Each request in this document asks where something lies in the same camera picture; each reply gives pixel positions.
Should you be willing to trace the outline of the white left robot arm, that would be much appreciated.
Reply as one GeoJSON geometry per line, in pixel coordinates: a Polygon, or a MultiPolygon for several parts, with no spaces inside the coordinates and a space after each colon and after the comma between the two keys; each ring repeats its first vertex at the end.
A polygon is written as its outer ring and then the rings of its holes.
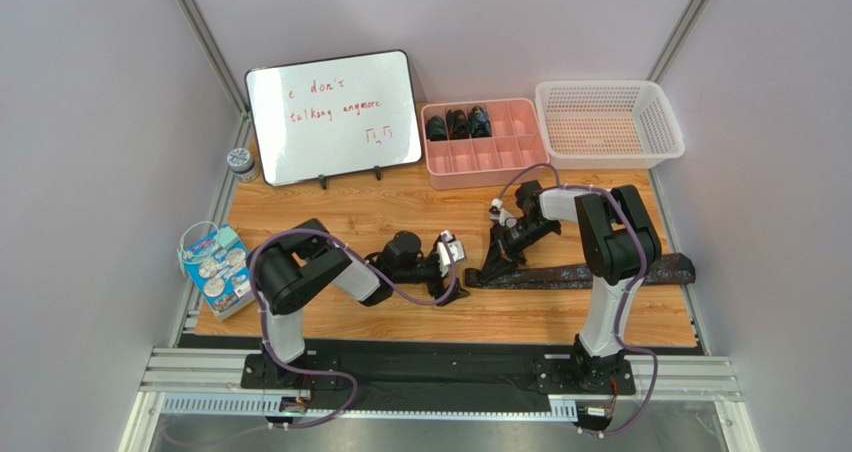
{"type": "Polygon", "coordinates": [[[328,287],[372,307],[401,294],[405,285],[423,285],[429,297],[421,305],[446,306],[469,295],[459,271],[465,258],[462,242],[449,231],[438,235],[430,251],[417,234],[400,231],[367,256],[317,219],[268,238],[246,260],[262,336],[260,353],[246,358],[242,388],[291,388],[304,377],[304,309],[328,287]]]}

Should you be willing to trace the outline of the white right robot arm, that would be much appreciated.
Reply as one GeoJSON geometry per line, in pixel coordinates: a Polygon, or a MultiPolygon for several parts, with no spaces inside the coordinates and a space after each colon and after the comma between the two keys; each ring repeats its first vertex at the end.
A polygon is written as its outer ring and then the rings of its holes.
{"type": "Polygon", "coordinates": [[[599,187],[522,183],[515,192],[521,216],[505,214],[500,201],[491,206],[490,243],[476,277],[491,282],[525,265],[525,250],[562,223],[577,224],[592,293],[585,324],[577,334],[569,368],[572,385],[597,392],[609,389],[625,373],[623,330],[629,309],[661,245],[647,209],[632,185],[599,187]]]}

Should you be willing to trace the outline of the dark floral necktie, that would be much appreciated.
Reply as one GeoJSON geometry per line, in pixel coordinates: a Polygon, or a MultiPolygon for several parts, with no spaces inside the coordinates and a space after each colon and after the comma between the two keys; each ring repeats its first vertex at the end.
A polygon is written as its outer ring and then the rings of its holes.
{"type": "MultiPolygon", "coordinates": [[[[654,262],[644,285],[688,285],[696,281],[692,261],[682,253],[664,254],[654,262]]],[[[593,275],[586,264],[530,268],[510,272],[486,281],[480,272],[467,268],[464,285],[475,289],[497,290],[583,290],[593,286],[593,275]]]]}

